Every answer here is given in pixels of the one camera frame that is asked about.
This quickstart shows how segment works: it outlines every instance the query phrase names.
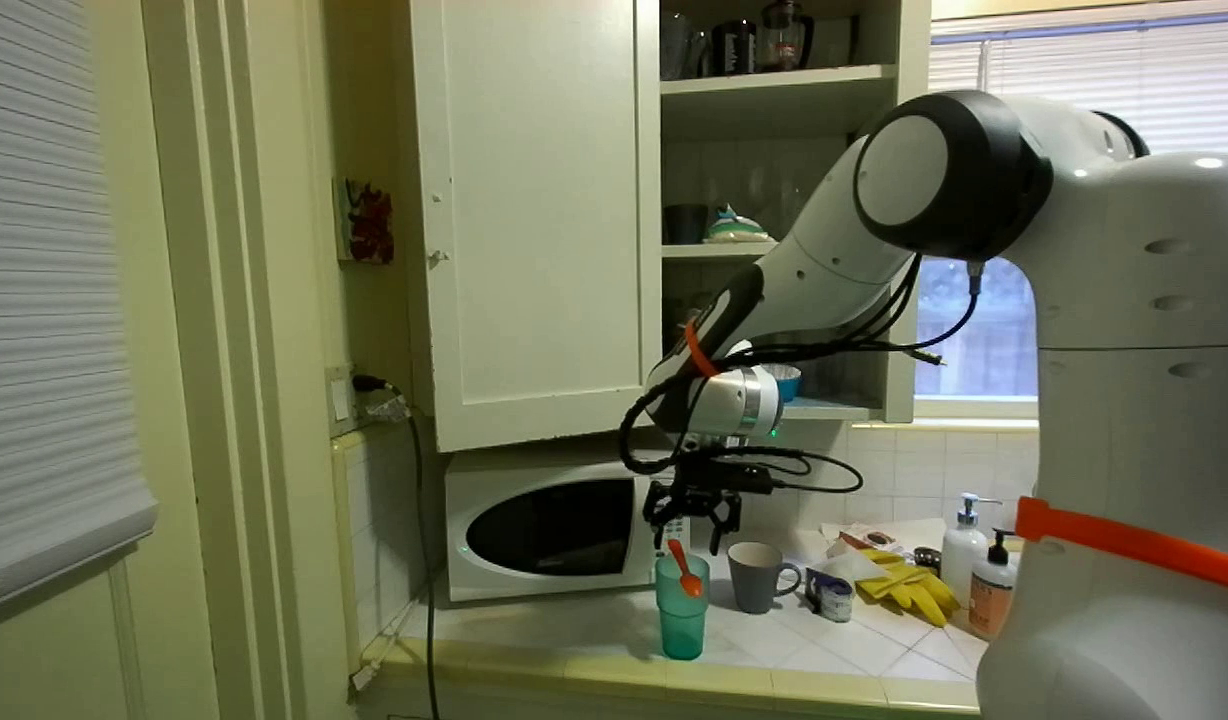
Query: kitchen counter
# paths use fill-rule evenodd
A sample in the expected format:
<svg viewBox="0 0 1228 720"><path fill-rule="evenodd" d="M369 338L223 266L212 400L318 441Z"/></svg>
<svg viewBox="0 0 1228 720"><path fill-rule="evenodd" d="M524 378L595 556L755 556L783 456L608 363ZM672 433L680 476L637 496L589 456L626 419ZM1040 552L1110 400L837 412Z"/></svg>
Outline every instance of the kitchen counter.
<svg viewBox="0 0 1228 720"><path fill-rule="evenodd" d="M656 599L595 593L436 613L436 674L443 714L535 714L545 694L562 714L977 714L985 645L959 626L856 599L847 625L822 621L801 596L768 617L734 608L725 558L713 558L713 608L701 658L666 658ZM369 651L379 705L424 713L424 608L396 638Z"/></svg>

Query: white cabinet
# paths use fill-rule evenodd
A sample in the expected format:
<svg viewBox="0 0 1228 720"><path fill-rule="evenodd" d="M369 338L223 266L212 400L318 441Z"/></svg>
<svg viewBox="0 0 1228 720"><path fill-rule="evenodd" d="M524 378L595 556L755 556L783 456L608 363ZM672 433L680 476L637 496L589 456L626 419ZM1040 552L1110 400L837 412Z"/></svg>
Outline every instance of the white cabinet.
<svg viewBox="0 0 1228 720"><path fill-rule="evenodd" d="M666 0L688 31L753 21L768 0ZM734 205L783 236L815 179L888 109L930 83L930 0L801 0L812 16L805 67L750 74L680 74L660 83L660 205L696 217ZM713 246L666 236L666 338L762 246ZM840 355L805 363L805 400L787 417L810 419L908 419L908 355Z"/></svg>
<svg viewBox="0 0 1228 720"><path fill-rule="evenodd" d="M656 0L410 23L442 450L616 426L660 355Z"/></svg>

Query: dish soap bottle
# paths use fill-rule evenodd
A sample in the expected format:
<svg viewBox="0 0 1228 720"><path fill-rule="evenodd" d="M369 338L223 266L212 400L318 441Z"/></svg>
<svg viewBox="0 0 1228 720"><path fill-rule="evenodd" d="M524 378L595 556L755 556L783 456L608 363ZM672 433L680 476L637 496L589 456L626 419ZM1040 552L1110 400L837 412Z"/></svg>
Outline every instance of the dish soap bottle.
<svg viewBox="0 0 1228 720"><path fill-rule="evenodd" d="M1018 564L1003 540L1009 531L997 531L997 543L985 552L985 558L971 572L968 631L981 638L997 638L1014 617Z"/></svg>
<svg viewBox="0 0 1228 720"><path fill-rule="evenodd" d="M971 568L985 558L989 537L977 529L977 496L965 493L958 529L946 531L940 543L940 579L958 593L959 608L952 625L965 626L971 602Z"/></svg>

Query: microwave window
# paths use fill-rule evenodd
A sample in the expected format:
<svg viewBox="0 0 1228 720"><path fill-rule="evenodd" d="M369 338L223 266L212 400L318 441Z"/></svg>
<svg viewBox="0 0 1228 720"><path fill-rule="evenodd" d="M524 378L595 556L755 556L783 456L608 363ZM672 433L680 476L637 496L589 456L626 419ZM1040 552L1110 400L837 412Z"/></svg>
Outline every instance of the microwave window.
<svg viewBox="0 0 1228 720"><path fill-rule="evenodd" d="M515 572L608 574L626 568L631 516L631 478L553 484L488 508L467 548Z"/></svg>

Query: orange stripe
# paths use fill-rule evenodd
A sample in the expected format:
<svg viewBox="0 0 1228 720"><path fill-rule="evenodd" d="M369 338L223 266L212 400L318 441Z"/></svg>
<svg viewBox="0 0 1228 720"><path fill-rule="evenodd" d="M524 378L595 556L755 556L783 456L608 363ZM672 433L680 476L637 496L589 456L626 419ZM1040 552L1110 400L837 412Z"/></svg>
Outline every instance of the orange stripe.
<svg viewBox="0 0 1228 720"><path fill-rule="evenodd" d="M1157 568L1228 588L1228 552L1219 548L1191 543L1191 540L1164 537L1164 531L1138 529L1138 522L1122 522L1122 518L1105 518L1105 516L1065 513L1040 496L1020 496L1018 531L1025 540L1045 540L1045 537L1072 540L1086 548L1100 548L1113 556L1130 556L1139 564L1157 564Z"/></svg>
<svg viewBox="0 0 1228 720"><path fill-rule="evenodd" d="M706 355L696 322L685 322L688 358L701 366L701 376L721 376L721 366Z"/></svg>

